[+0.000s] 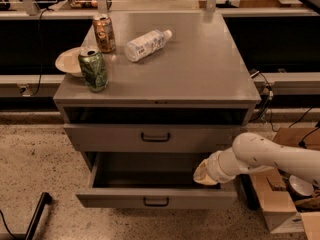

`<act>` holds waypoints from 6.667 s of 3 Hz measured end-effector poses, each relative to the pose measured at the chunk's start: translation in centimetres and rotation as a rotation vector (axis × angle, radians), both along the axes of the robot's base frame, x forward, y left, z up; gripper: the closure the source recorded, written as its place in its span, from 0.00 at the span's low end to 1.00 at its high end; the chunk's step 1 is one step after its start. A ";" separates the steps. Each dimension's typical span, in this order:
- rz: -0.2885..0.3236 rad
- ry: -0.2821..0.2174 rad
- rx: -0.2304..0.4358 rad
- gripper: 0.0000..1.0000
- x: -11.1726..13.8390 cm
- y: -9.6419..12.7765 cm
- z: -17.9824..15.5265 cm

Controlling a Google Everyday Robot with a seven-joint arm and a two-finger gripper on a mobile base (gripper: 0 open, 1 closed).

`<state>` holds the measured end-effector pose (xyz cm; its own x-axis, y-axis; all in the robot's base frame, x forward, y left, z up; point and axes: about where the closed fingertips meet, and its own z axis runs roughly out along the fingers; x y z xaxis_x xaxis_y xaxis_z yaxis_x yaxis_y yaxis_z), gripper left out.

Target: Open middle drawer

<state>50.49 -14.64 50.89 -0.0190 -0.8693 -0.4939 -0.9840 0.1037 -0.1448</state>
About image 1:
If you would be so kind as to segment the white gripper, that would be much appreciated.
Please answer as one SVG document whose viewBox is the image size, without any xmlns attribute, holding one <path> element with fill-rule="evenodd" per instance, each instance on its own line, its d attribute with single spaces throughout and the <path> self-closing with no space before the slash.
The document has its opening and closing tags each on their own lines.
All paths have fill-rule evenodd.
<svg viewBox="0 0 320 240">
<path fill-rule="evenodd" d="M 206 162 L 201 162 L 193 174 L 193 180 L 198 184 L 213 186 L 232 181 L 248 169 L 249 165 L 237 159 L 233 150 L 228 148 L 212 153 Z"/>
</svg>

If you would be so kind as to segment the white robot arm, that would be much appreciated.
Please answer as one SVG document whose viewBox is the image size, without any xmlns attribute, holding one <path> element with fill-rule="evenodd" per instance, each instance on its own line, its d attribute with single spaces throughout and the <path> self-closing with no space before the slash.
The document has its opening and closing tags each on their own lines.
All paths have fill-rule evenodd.
<svg viewBox="0 0 320 240">
<path fill-rule="evenodd" d="M 204 159 L 193 180 L 202 185 L 232 181 L 237 175 L 277 168 L 318 187 L 320 152 L 276 144 L 258 134 L 242 133 L 232 146 Z"/>
</svg>

